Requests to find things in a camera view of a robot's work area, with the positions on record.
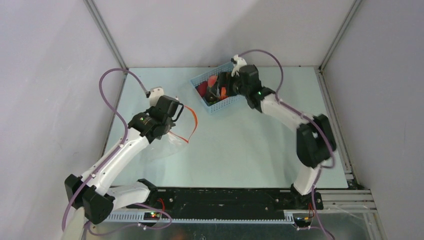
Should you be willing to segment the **orange peach toy fruit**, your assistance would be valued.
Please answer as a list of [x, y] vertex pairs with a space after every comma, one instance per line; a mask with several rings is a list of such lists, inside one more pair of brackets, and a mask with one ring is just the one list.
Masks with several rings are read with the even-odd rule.
[[226, 88], [225, 88], [225, 87], [222, 87], [222, 88], [220, 89], [219, 99], [222, 101], [222, 100], [226, 99], [227, 97], [228, 97], [228, 96], [227, 96], [227, 90], [226, 90]]

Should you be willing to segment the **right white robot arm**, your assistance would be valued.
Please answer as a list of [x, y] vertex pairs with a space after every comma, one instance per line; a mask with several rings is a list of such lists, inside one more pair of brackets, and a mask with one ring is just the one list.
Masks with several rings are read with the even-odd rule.
[[310, 115], [288, 105], [277, 93], [262, 85], [259, 71], [253, 64], [235, 65], [227, 78], [227, 94], [243, 96], [251, 109], [279, 120], [295, 133], [296, 155], [302, 166], [292, 184], [291, 204], [304, 209], [311, 202], [324, 161], [331, 159], [329, 169], [335, 166], [337, 148], [329, 118], [320, 114]]

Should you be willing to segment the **dark red toy fruit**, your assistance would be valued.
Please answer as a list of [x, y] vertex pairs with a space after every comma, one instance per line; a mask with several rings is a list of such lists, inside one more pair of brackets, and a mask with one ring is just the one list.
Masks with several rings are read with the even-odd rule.
[[203, 98], [206, 95], [208, 90], [208, 82], [207, 81], [201, 82], [198, 86], [195, 87], [195, 89], [197, 90], [200, 97]]

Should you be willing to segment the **clear zip bag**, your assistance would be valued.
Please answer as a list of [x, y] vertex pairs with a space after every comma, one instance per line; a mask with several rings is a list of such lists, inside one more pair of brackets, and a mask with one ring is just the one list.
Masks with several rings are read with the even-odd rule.
[[198, 116], [196, 112], [189, 106], [184, 105], [184, 111], [189, 111], [193, 118], [193, 129], [187, 136], [175, 134], [171, 130], [168, 131], [161, 139], [155, 140], [147, 148], [145, 148], [141, 155], [147, 162], [167, 158], [181, 152], [189, 143], [191, 137], [194, 135], [198, 128]]

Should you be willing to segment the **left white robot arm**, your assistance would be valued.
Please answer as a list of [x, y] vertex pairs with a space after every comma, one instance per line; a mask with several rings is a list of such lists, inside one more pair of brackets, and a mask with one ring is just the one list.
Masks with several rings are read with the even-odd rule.
[[167, 95], [155, 97], [150, 107], [133, 116], [124, 135], [114, 147], [80, 176], [70, 174], [64, 181], [69, 203], [83, 208], [92, 224], [102, 223], [112, 211], [141, 203], [153, 208], [158, 202], [154, 186], [146, 180], [112, 188], [125, 166], [154, 140], [166, 135], [180, 117], [184, 105]]

